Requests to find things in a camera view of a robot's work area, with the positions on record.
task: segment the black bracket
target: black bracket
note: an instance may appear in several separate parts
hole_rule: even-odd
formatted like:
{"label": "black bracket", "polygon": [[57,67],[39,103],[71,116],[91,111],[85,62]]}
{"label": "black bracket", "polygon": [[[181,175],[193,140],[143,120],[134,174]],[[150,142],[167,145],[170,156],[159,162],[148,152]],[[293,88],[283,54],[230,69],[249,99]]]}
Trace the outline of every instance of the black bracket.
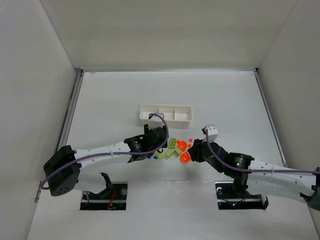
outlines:
{"label": "black bracket", "polygon": [[105,180],[105,189],[102,190],[101,192],[99,192],[97,195],[99,196],[99,198],[104,199],[114,190],[114,186],[113,186],[108,174],[102,172],[101,175]]}
{"label": "black bracket", "polygon": [[[320,172],[320,167],[317,167],[314,171]],[[300,193],[300,196],[304,198],[309,208],[320,211],[320,175],[315,174],[315,176],[315,185],[311,186],[314,194],[312,196],[306,196]]]}
{"label": "black bracket", "polygon": [[[156,149],[160,144],[164,142],[167,136],[167,131],[165,127],[157,127],[156,129],[149,129],[148,124],[144,125],[144,134],[133,136],[124,140],[125,144],[128,144],[130,151],[135,153],[148,152],[153,149]],[[129,162],[141,161],[148,157],[151,157],[153,154],[141,154],[141,155],[132,155]]]}
{"label": "black bracket", "polygon": [[[75,160],[76,151],[72,150],[71,146],[61,147],[50,159],[47,161],[43,170],[45,176],[48,177],[55,170]],[[54,175],[49,181],[49,189],[51,196],[60,196],[70,192],[78,182],[80,168],[78,163],[72,164]]]}

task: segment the orange object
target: orange object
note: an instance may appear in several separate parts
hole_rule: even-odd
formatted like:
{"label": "orange object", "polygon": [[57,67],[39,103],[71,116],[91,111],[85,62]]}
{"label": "orange object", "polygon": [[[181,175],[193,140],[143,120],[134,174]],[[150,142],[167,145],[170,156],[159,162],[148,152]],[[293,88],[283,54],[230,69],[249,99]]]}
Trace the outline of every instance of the orange object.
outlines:
{"label": "orange object", "polygon": [[187,164],[190,161],[191,161],[191,157],[190,157],[190,154],[187,151],[181,154],[180,162],[182,164]]}
{"label": "orange object", "polygon": [[187,143],[185,141],[180,141],[180,140],[177,140],[176,141],[176,144],[178,146],[178,148],[183,152],[184,150],[187,149]]}

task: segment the rectangular opening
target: rectangular opening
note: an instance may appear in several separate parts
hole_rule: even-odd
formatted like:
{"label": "rectangular opening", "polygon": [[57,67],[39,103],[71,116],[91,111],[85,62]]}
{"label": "rectangular opening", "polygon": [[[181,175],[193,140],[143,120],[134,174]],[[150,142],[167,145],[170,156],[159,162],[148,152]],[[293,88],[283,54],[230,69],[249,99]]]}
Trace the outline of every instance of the rectangular opening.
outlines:
{"label": "rectangular opening", "polygon": [[127,208],[127,193],[128,183],[112,183],[113,190],[107,193],[94,194],[88,192],[89,202],[87,195],[82,194],[80,210],[96,211],[123,211]]}
{"label": "rectangular opening", "polygon": [[233,190],[233,181],[216,182],[215,190],[219,210],[265,210],[269,205],[266,195],[240,196]]}

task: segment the screw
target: screw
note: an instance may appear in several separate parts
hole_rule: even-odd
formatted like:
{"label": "screw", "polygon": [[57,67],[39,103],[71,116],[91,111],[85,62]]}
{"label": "screw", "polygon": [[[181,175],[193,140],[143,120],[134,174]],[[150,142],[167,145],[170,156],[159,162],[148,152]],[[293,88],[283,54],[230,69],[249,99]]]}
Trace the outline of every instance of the screw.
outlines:
{"label": "screw", "polygon": [[126,188],[121,188],[120,193],[121,195],[127,195],[128,190]]}
{"label": "screw", "polygon": [[219,195],[221,195],[223,192],[222,192],[222,187],[220,187],[220,186],[218,186],[217,188],[216,188],[216,192],[219,194]]}

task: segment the white wall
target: white wall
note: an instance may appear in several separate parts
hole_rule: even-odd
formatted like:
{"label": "white wall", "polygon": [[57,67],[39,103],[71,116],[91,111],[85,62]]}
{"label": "white wall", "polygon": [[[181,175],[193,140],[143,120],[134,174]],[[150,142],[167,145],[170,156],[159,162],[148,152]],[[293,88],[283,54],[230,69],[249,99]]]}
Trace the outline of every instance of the white wall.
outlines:
{"label": "white wall", "polygon": [[319,0],[298,1],[258,74],[289,167],[320,167]]}
{"label": "white wall", "polygon": [[297,0],[41,0],[73,66],[257,68]]}
{"label": "white wall", "polygon": [[0,1],[0,238],[26,237],[75,71],[38,0]]}

